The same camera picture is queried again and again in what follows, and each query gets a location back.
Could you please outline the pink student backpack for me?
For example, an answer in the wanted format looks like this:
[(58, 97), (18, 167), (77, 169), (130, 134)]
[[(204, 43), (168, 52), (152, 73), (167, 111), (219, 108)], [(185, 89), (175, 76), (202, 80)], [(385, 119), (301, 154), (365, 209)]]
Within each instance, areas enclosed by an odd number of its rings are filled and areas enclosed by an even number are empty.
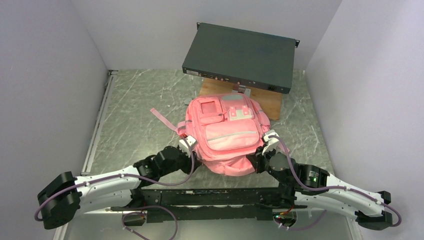
[(185, 120), (173, 125), (155, 108), (151, 113), (179, 136), (193, 136), (198, 159), (212, 172), (245, 176), (255, 170), (248, 155), (263, 150), (271, 123), (260, 104), (242, 93), (203, 95), (193, 99)]

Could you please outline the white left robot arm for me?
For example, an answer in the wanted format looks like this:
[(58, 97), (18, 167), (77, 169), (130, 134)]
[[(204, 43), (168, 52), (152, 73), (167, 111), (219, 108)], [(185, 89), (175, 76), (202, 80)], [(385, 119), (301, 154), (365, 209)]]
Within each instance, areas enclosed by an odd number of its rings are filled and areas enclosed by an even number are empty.
[(39, 207), (34, 219), (51, 230), (94, 210), (137, 210), (154, 203), (152, 196), (143, 194), (144, 187), (153, 184), (169, 187), (170, 183), (160, 181), (162, 177), (182, 171), (190, 178), (200, 165), (195, 152), (167, 146), (116, 171), (89, 176), (63, 172), (38, 193)]

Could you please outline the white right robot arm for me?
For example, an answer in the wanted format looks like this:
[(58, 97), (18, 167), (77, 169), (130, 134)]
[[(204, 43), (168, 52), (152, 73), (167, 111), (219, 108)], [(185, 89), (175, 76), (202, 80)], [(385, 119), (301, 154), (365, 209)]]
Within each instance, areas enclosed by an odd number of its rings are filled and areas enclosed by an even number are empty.
[(274, 216), (284, 223), (284, 215), (294, 208), (319, 208), (349, 217), (361, 227), (381, 231), (392, 227), (394, 210), (388, 205), (387, 191), (370, 192), (348, 184), (318, 166), (297, 163), (275, 150), (247, 156), (256, 173), (268, 173), (278, 182), (274, 200), (263, 200), (263, 206), (282, 209)]

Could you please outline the wooden support block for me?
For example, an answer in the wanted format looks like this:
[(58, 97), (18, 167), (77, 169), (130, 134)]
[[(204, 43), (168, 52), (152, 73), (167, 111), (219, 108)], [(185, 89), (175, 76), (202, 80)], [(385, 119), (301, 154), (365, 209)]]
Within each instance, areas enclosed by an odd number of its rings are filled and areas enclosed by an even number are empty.
[[(199, 91), (199, 96), (213, 94), (229, 94), (236, 90), (237, 85), (230, 82), (204, 78)], [(262, 110), (270, 120), (280, 119), (280, 113), (283, 102), (283, 95), (278, 92), (263, 90), (247, 86), (245, 92), (250, 90), (249, 97), (259, 103)]]

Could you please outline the dark green rack device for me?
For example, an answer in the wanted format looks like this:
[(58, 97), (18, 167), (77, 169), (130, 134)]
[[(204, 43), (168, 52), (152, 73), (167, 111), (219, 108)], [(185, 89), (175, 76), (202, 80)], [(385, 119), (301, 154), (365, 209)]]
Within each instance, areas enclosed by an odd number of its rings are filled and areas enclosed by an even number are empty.
[(199, 22), (182, 71), (287, 95), (299, 43), (294, 38)]

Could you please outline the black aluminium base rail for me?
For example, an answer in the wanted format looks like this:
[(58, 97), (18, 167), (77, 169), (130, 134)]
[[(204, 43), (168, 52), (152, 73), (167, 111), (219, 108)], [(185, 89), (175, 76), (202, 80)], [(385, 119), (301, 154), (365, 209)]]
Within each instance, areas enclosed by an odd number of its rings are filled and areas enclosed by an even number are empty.
[(76, 216), (110, 209), (112, 212), (137, 211), (147, 207), (147, 222), (172, 220), (255, 219), (270, 221), (278, 210), (295, 205), (295, 191), (288, 187), (210, 188), (210, 189), (132, 189), (110, 193), (92, 200), (81, 200)]

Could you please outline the grey metal bracket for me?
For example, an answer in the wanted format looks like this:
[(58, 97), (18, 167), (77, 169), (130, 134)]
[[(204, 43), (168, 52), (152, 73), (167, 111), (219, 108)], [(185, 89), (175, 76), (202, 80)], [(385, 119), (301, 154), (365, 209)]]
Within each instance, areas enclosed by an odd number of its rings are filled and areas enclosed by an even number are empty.
[(250, 88), (247, 88), (245, 85), (239, 85), (239, 84), (234, 84), (231, 92), (245, 94), (248, 97), (251, 95)]

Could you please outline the silver side rail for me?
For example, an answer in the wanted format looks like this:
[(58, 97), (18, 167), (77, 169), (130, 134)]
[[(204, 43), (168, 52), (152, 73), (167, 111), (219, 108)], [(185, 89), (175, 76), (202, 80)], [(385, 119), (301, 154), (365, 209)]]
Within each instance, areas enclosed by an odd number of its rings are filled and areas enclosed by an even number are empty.
[(108, 79), (104, 86), (104, 94), (101, 101), (101, 105), (97, 114), (96, 122), (93, 129), (93, 134), (89, 143), (87, 154), (82, 166), (81, 175), (88, 176), (91, 172), (93, 162), (95, 160), (95, 155), (97, 147), (100, 141), (102, 128), (106, 119), (107, 109), (113, 94), (113, 89), (115, 87), (115, 82), (118, 74), (118, 70), (109, 70)]

